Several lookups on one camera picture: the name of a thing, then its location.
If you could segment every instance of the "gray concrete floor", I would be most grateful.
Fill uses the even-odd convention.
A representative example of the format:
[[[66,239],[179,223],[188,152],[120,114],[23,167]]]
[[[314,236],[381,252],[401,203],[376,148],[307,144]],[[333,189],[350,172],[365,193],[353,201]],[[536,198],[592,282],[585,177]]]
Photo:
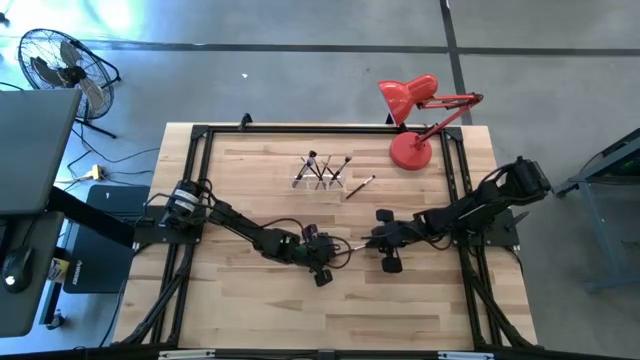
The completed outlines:
[[[634,48],[640,3],[632,0],[450,0],[460,46]],[[11,5],[11,27],[0,27],[0,81],[28,88],[16,61],[19,37],[45,27],[80,39],[176,43],[263,43],[444,46],[437,0],[0,0]],[[454,91],[448,55],[100,51],[120,68],[111,111],[96,121],[113,141],[88,132],[106,156],[120,158],[160,144],[169,121],[380,123],[380,79],[409,80],[430,72],[441,92]],[[638,59],[621,57],[463,56],[468,91],[485,95],[474,124],[490,126],[499,163],[536,159],[557,183],[592,154],[638,126]],[[442,113],[414,112],[413,123]],[[84,151],[77,138],[64,165]],[[109,170],[153,169],[156,154]],[[150,184],[150,175],[117,180]],[[71,192],[86,197],[89,184]],[[640,286],[587,294],[582,282],[602,271],[600,250],[578,194],[530,206],[521,223],[522,260],[540,344],[550,349],[640,357]],[[97,346],[115,295],[67,295],[69,325],[34,326],[22,338],[0,340],[0,353]]]

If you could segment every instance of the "red desk lamp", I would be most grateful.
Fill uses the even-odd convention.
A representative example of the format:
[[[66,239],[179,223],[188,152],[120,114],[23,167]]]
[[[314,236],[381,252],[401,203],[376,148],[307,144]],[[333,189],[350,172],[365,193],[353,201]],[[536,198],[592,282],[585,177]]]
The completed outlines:
[[[403,123],[413,105],[418,109],[458,109],[445,121],[431,127],[423,135],[404,132],[393,139],[389,150],[391,159],[396,165],[406,170],[420,170],[427,166],[431,160],[431,145],[427,139],[469,111],[483,98],[482,95],[474,93],[436,96],[438,79],[433,75],[420,75],[408,83],[393,80],[380,81],[378,86],[389,105],[389,117],[396,126],[405,127]]]

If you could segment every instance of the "clear pen holder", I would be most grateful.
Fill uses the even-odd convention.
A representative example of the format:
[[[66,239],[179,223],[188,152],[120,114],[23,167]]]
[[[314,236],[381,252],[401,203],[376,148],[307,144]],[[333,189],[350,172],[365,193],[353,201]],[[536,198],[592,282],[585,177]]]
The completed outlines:
[[[331,169],[324,162],[320,162],[321,166],[316,167],[314,164],[312,168],[303,171],[301,166],[304,166],[304,163],[305,160],[302,159],[301,165],[292,166],[290,169],[290,174],[293,175],[289,177],[289,184],[293,190],[341,191],[344,189],[347,180],[344,174],[346,169],[336,174],[337,166]]]
[[[297,176],[292,176],[291,188],[294,190],[328,191],[342,190],[345,186],[346,177],[342,174],[337,177],[333,175],[323,175],[322,180],[315,174],[305,174],[300,180]]]

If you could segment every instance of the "wooden tabletop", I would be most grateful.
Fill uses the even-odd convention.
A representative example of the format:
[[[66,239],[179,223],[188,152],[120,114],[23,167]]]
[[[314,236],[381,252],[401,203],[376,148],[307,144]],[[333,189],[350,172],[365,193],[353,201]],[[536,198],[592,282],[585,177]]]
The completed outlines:
[[[192,125],[167,124],[151,194],[171,192],[181,178]],[[462,130],[471,178],[477,184],[496,167],[489,131],[485,126]],[[208,177],[218,198],[256,223],[295,217],[357,246],[377,225],[376,209],[391,209],[396,219],[410,220],[415,212],[449,204],[439,139],[431,140],[429,165],[414,172],[394,166],[389,158],[391,139],[390,135],[216,134]],[[450,148],[460,185],[457,153],[453,144]],[[345,190],[291,189],[289,178],[297,172],[300,156],[311,149],[320,158],[333,155],[333,164],[353,154]],[[374,181],[345,200],[372,174]],[[299,231],[284,222],[278,226]],[[167,246],[153,245],[134,259],[115,341],[129,335],[156,300],[166,253]],[[404,271],[386,274],[377,250],[355,252],[347,267],[333,270],[333,282],[318,288],[307,269],[268,261],[247,241],[207,224],[194,257],[180,347],[471,349],[457,250],[437,251],[417,243],[400,249],[400,256]],[[487,259],[496,301],[523,336],[535,342],[513,255],[490,248]],[[165,336],[173,306],[171,302],[168,307]],[[480,313],[488,339],[486,314],[482,308]]]

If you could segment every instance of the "computer mouse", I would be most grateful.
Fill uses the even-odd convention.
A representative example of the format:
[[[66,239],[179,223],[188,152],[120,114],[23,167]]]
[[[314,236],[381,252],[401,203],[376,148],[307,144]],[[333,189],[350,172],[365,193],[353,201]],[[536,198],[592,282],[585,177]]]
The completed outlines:
[[[24,291],[31,283],[33,249],[20,246],[10,250],[2,264],[2,284],[10,293]]]

